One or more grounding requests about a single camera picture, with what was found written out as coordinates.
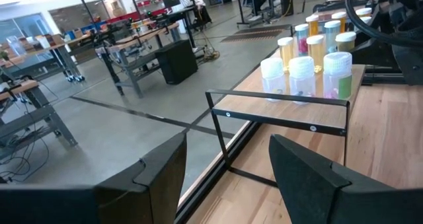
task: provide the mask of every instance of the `gray floor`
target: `gray floor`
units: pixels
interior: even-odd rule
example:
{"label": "gray floor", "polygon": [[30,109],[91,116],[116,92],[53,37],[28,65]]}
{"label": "gray floor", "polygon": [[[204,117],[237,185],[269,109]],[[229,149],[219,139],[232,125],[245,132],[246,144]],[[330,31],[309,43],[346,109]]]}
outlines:
{"label": "gray floor", "polygon": [[[302,0],[294,0],[295,14],[282,18],[275,24],[299,24],[311,14],[316,3],[323,0],[307,0],[305,13],[301,10]],[[276,40],[289,35],[281,33],[272,40],[259,40],[243,43],[220,43],[225,36],[238,31],[236,22],[240,20],[236,3],[212,7],[209,14],[213,19],[204,34],[210,43],[220,52],[220,58],[204,63],[197,73],[179,85],[167,85],[159,72],[139,82],[145,95],[140,99],[131,90],[124,88],[125,96],[120,96],[102,62],[99,59],[79,66],[87,78],[85,83],[68,83],[63,75],[55,75],[43,81],[43,92],[53,102],[54,108],[71,130],[77,147],[69,148],[61,139],[53,135],[44,138],[49,150],[46,164],[25,183],[37,184],[96,184],[116,174],[149,150],[160,145],[174,134],[185,130],[184,123],[214,129],[211,116],[202,115],[208,105],[204,92],[207,89],[230,89],[249,73],[262,59],[277,47]],[[196,34],[196,43],[204,44],[204,34]],[[169,43],[162,36],[164,44]],[[127,108],[137,115],[121,112],[107,106],[99,106],[72,98],[101,102]],[[5,121],[20,116],[25,108],[13,107],[3,118]],[[142,114],[168,118],[183,122],[174,125],[145,118]],[[244,121],[220,118],[221,127],[227,133],[236,133]],[[216,135],[199,130],[189,130],[188,162],[182,193],[188,189],[198,175],[219,153]],[[47,150],[43,142],[37,141],[29,158],[31,171],[39,167],[46,159]],[[19,161],[1,165],[0,171],[14,170]],[[15,176],[22,180],[25,176]]]}

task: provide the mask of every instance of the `black box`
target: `black box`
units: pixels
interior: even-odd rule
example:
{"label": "black box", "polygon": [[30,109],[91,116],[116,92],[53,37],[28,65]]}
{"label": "black box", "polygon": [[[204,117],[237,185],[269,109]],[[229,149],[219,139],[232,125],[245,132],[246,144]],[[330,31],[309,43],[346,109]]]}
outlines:
{"label": "black box", "polygon": [[166,83],[177,85],[193,73],[198,66],[191,44],[188,40],[179,40],[157,50],[156,58]]}

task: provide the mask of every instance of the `clear plastic container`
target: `clear plastic container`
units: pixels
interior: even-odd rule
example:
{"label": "clear plastic container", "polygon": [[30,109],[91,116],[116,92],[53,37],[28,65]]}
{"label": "clear plastic container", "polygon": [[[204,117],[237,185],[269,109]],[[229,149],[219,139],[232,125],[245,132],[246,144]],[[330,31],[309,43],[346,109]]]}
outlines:
{"label": "clear plastic container", "polygon": [[323,96],[325,98],[347,99],[351,96],[352,55],[335,52],[325,56],[323,71]]}
{"label": "clear plastic container", "polygon": [[[313,58],[303,56],[289,61],[289,90],[295,96],[316,96],[316,78]],[[306,102],[294,101],[296,104]]]}
{"label": "clear plastic container", "polygon": [[311,15],[310,17],[305,18],[305,21],[310,27],[309,36],[319,35],[319,16]]}
{"label": "clear plastic container", "polygon": [[278,40],[280,57],[284,61],[284,72],[288,72],[289,61],[293,58],[293,38],[285,37]]}
{"label": "clear plastic container", "polygon": [[339,20],[341,22],[339,32],[340,33],[345,32],[346,13],[345,12],[334,13],[332,14],[332,19]]}
{"label": "clear plastic container", "polygon": [[[361,17],[360,18],[364,23],[369,24],[371,17]],[[358,32],[360,29],[357,26],[354,27],[354,32]]]}
{"label": "clear plastic container", "polygon": [[333,20],[325,23],[326,54],[336,52],[335,38],[339,34],[340,26],[341,22],[339,20]]}
{"label": "clear plastic container", "polygon": [[6,40],[17,56],[26,54],[24,46],[16,36],[8,36]]}
{"label": "clear plastic container", "polygon": [[[268,58],[260,63],[263,91],[265,93],[283,94],[286,90],[283,61],[281,58]],[[279,100],[267,98],[272,102]]]}
{"label": "clear plastic container", "polygon": [[336,44],[339,52],[349,52],[356,45],[357,34],[355,32],[344,32],[336,36]]}
{"label": "clear plastic container", "polygon": [[370,17],[371,16],[371,8],[364,8],[356,10],[356,14],[359,17]]}
{"label": "clear plastic container", "polygon": [[295,26],[297,32],[298,56],[308,56],[307,37],[309,36],[309,25],[300,24]]}
{"label": "clear plastic container", "polygon": [[324,36],[310,36],[307,38],[307,45],[309,45],[309,56],[314,60],[315,73],[322,71],[323,68],[323,57],[326,55],[325,49],[323,48]]}

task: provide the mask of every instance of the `white lid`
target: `white lid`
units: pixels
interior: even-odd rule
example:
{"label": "white lid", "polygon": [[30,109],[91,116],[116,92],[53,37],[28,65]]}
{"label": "white lid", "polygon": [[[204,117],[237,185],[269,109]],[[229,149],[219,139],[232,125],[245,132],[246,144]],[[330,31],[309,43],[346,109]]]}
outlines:
{"label": "white lid", "polygon": [[283,69],[284,62],[282,61],[282,58],[268,58],[263,59],[260,63],[260,68],[262,71],[262,77],[263,78],[273,78],[279,75],[284,74]]}
{"label": "white lid", "polygon": [[364,23],[369,23],[369,21],[371,20],[371,17],[361,17],[360,18]]}
{"label": "white lid", "polygon": [[279,46],[287,46],[289,44],[292,44],[292,42],[293,42],[293,38],[292,37],[280,38],[278,40],[278,45]]}
{"label": "white lid", "polygon": [[306,29],[309,29],[309,25],[308,24],[300,24],[300,25],[297,25],[297,26],[295,26],[295,30],[298,32],[298,31],[302,31],[302,30],[306,30]]}
{"label": "white lid", "polygon": [[341,21],[339,20],[333,20],[325,23],[325,28],[334,28],[341,26]]}
{"label": "white lid", "polygon": [[338,34],[336,36],[335,41],[337,42],[352,42],[356,39],[357,34],[355,32],[344,32],[341,34]]}
{"label": "white lid", "polygon": [[310,56],[301,56],[289,61],[289,76],[307,78],[315,74],[315,62]]}
{"label": "white lid", "polygon": [[343,19],[344,17],[346,17],[345,12],[339,12],[339,13],[332,14],[332,19]]}
{"label": "white lid", "polygon": [[323,35],[310,36],[307,38],[307,44],[315,45],[323,42]]}
{"label": "white lid", "polygon": [[352,55],[349,52],[334,52],[324,56],[324,73],[351,72]]}
{"label": "white lid", "polygon": [[358,10],[356,10],[356,14],[358,16],[360,16],[360,15],[366,15],[366,14],[369,14],[369,13],[371,13],[371,8],[364,8],[364,9],[358,9]]}
{"label": "white lid", "polygon": [[311,15],[310,17],[306,17],[305,21],[306,22],[314,22],[319,20],[319,16],[318,15]]}

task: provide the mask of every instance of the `floor mat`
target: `floor mat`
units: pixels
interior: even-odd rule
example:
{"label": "floor mat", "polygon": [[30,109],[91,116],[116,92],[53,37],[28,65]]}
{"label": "floor mat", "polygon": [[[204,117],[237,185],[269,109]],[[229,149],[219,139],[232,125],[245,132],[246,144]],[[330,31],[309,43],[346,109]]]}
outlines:
{"label": "floor mat", "polygon": [[265,26],[239,30],[232,36],[228,36],[221,42],[252,42],[256,40],[269,40],[289,29],[290,25]]}

